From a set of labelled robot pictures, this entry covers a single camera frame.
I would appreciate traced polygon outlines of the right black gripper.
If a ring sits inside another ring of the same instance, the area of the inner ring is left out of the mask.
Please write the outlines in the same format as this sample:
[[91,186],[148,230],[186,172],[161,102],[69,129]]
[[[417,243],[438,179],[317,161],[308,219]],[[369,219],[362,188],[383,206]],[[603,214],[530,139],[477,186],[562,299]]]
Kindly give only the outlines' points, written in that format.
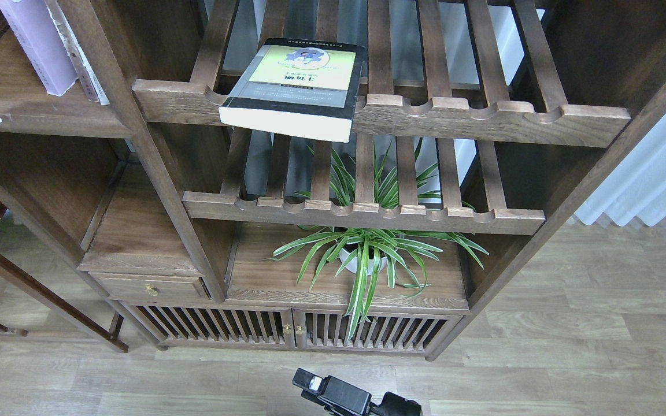
[[371,401],[372,395],[337,377],[320,377],[298,368],[293,385],[303,390],[302,398],[321,405],[332,415],[423,415],[417,401],[386,392],[380,404]]

